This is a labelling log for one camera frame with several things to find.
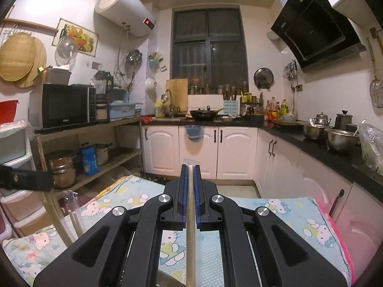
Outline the wooden chopsticks pair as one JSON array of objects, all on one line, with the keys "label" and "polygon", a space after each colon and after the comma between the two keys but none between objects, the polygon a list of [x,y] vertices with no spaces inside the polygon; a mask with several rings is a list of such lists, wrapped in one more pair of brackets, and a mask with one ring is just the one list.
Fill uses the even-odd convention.
[{"label": "wooden chopsticks pair", "polygon": [[196,161],[185,159],[184,164],[188,167],[188,192],[186,208],[186,286],[197,286],[197,257],[196,257],[196,211],[193,170]]}]

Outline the dark kitchen window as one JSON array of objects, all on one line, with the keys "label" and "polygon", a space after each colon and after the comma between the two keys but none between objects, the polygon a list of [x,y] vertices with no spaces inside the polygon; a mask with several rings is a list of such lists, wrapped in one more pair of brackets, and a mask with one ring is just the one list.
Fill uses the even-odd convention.
[{"label": "dark kitchen window", "polygon": [[249,81],[242,15],[238,7],[196,8],[173,12],[172,78],[199,88]]}]

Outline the white plastic drawer unit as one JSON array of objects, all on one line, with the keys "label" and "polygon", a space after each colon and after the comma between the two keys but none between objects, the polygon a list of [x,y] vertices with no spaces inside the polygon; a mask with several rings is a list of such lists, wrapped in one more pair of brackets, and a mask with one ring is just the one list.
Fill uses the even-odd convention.
[{"label": "white plastic drawer unit", "polygon": [[53,189],[50,173],[36,170],[30,124],[1,124],[1,209],[18,237],[25,237],[51,222],[42,194]]}]

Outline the steel pot on shelf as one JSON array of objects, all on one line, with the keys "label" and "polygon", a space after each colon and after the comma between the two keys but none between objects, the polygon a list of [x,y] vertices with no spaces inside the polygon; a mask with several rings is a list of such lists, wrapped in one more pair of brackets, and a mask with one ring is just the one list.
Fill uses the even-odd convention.
[{"label": "steel pot on shelf", "polygon": [[76,182],[74,155],[70,150],[58,150],[45,155],[49,170],[53,173],[55,186],[59,189],[69,188]]}]

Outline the Hello Kitty blue tablecloth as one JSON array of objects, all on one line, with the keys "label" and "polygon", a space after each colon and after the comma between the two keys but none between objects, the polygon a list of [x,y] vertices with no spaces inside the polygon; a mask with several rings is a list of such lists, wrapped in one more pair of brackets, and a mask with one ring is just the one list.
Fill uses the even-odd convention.
[{"label": "Hello Kitty blue tablecloth", "polygon": [[[116,206],[133,209],[161,193],[164,186],[134,175],[125,176],[98,193],[80,208],[85,229],[91,228],[106,213]],[[350,271],[344,253],[330,224],[325,220],[313,198],[234,198],[240,206],[256,209],[267,207],[284,223],[323,255],[345,275],[350,285]],[[197,286],[223,286],[223,267],[220,236],[217,231],[196,233],[197,244]],[[2,244],[7,257],[23,279],[32,285],[35,277],[66,246],[54,226],[47,226],[23,238],[6,240]],[[159,259],[159,269],[181,283],[186,281],[186,231],[164,231]]]}]

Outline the wooden shelf rack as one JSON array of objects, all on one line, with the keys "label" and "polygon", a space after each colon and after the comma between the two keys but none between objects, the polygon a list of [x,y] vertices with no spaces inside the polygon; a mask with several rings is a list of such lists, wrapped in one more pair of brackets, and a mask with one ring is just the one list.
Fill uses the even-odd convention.
[{"label": "wooden shelf rack", "polygon": [[[127,148],[119,144],[119,139],[123,138],[122,127],[132,124],[136,131],[139,141],[139,148]],[[86,176],[82,165],[80,149],[83,146],[94,145],[96,148],[97,165],[99,172]],[[84,225],[80,223],[80,214],[76,218],[66,221],[66,213],[59,204],[60,199],[68,197],[68,210],[76,211],[79,204],[73,201],[72,192],[93,182],[98,177],[106,174],[114,168],[130,161],[135,157],[143,159],[143,144],[141,134],[141,118],[132,117],[109,122],[107,124],[96,124],[81,128],[66,129],[53,133],[36,133],[33,136],[33,150],[35,150],[35,159],[40,162],[42,170],[50,172],[45,155],[58,151],[70,150],[74,152],[73,164],[76,171],[76,182],[69,188],[59,189],[55,186],[48,193],[42,194],[42,201],[56,232],[61,240],[68,247],[79,237],[78,230],[84,230]]]}]

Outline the black microwave oven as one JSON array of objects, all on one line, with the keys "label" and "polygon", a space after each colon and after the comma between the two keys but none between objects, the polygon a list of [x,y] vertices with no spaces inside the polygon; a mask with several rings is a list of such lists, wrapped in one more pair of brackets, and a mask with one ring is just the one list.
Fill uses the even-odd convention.
[{"label": "black microwave oven", "polygon": [[37,132],[96,123],[96,89],[44,83],[29,95],[28,121]]}]

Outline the pink towel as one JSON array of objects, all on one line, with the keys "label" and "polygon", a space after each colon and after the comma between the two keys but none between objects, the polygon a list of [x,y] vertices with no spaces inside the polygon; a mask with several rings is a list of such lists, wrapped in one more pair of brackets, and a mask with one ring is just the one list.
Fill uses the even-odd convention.
[{"label": "pink towel", "polygon": [[339,229],[338,229],[335,221],[331,218],[331,216],[327,213],[327,211],[325,210],[325,208],[321,204],[319,204],[314,198],[312,200],[315,203],[315,205],[319,208],[319,210],[321,211],[321,214],[325,217],[325,220],[328,221],[328,223],[330,224],[332,232],[336,235],[336,238],[339,241],[339,245],[341,246],[342,251],[344,253],[345,262],[347,263],[347,266],[348,266],[349,271],[350,271],[350,275],[349,275],[350,284],[355,283],[356,282],[356,274],[355,274],[354,262],[350,256],[350,253],[349,253],[348,248],[345,244],[345,241],[342,239],[341,233],[339,232]]}]

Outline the round bamboo tray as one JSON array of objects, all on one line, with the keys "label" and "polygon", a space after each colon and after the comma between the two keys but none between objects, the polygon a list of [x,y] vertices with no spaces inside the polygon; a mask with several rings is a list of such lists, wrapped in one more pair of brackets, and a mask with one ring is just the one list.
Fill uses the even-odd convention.
[{"label": "round bamboo tray", "polygon": [[1,46],[1,78],[8,82],[21,80],[31,69],[36,57],[36,42],[27,33],[15,33]]}]

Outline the steel mixing bowl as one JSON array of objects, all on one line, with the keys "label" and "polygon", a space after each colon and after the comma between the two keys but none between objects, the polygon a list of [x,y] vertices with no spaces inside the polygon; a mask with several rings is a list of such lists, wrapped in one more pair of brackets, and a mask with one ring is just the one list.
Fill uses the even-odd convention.
[{"label": "steel mixing bowl", "polygon": [[326,128],[327,146],[330,150],[338,152],[349,152],[357,144],[358,136],[353,132],[338,130],[334,128]]}]

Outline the plastic bag on counter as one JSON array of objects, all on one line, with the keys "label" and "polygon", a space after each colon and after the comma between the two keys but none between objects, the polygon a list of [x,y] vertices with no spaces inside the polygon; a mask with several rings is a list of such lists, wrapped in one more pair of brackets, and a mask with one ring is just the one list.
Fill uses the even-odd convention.
[{"label": "plastic bag on counter", "polygon": [[383,132],[371,124],[359,124],[362,159],[373,172],[383,175]]}]

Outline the wooden cutting board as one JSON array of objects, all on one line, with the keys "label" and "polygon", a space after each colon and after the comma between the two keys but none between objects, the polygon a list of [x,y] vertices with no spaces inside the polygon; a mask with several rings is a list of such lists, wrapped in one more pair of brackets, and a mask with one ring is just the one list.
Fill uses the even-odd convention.
[{"label": "wooden cutting board", "polygon": [[170,90],[171,98],[166,102],[173,105],[181,113],[188,111],[188,79],[174,78],[166,80],[166,89]]}]

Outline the white water heater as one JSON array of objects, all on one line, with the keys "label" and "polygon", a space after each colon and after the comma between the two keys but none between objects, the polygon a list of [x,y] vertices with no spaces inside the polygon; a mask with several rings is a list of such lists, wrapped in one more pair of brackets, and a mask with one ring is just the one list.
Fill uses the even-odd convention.
[{"label": "white water heater", "polygon": [[137,37],[151,33],[157,22],[140,0],[98,0],[94,11]]}]

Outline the black range hood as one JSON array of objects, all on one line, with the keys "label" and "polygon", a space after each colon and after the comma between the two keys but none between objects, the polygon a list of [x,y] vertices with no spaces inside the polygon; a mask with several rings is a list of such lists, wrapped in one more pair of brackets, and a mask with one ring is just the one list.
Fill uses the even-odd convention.
[{"label": "black range hood", "polygon": [[349,19],[328,0],[287,0],[271,30],[290,48],[303,73],[366,51]]}]

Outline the fruit picture frame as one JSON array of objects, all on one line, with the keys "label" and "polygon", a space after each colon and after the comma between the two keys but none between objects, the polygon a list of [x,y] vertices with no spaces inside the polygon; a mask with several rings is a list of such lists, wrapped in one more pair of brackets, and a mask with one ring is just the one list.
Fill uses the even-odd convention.
[{"label": "fruit picture frame", "polygon": [[58,22],[57,29],[52,46],[57,46],[63,37],[70,37],[77,44],[80,53],[91,57],[96,56],[99,41],[97,33],[62,18]]}]

